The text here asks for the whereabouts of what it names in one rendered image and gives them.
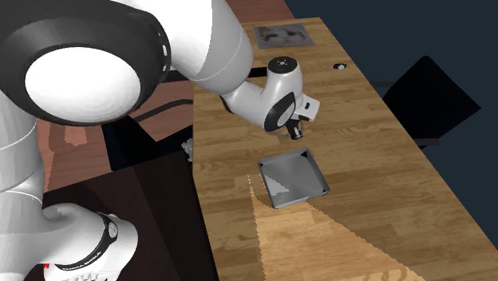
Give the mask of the grey square tray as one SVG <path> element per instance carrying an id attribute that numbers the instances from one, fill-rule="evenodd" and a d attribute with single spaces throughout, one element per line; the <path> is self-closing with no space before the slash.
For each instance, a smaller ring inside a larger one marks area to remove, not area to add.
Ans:
<path id="1" fill-rule="evenodd" d="M 258 166 L 274 209 L 324 196 L 330 191 L 308 148 L 259 159 Z"/>

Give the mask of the grey cat picture mat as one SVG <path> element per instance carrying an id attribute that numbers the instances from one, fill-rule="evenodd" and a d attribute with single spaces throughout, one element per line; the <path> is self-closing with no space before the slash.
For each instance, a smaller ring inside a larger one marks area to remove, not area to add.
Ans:
<path id="1" fill-rule="evenodd" d="M 315 45 L 303 24 L 258 26 L 252 29 L 255 41 L 260 49 Z"/>

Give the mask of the wooden table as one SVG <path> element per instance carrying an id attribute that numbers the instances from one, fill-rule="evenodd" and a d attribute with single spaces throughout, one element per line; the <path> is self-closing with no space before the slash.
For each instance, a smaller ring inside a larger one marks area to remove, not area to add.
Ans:
<path id="1" fill-rule="evenodd" d="M 257 49 L 301 65 L 320 101 L 289 140 L 194 89 L 193 176 L 220 281 L 498 281 L 498 250 L 319 18 L 314 46 Z M 343 70 L 334 64 L 346 64 Z M 259 159 L 308 148 L 330 191 L 274 209 Z"/>

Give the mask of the dark robot stand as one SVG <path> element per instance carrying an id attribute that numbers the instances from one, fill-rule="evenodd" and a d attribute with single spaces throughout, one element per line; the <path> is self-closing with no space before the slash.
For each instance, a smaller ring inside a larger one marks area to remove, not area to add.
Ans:
<path id="1" fill-rule="evenodd" d="M 44 195 L 44 206 L 60 203 L 112 213 L 136 227 L 136 252 L 117 281 L 219 281 L 192 170 L 183 152 Z"/>

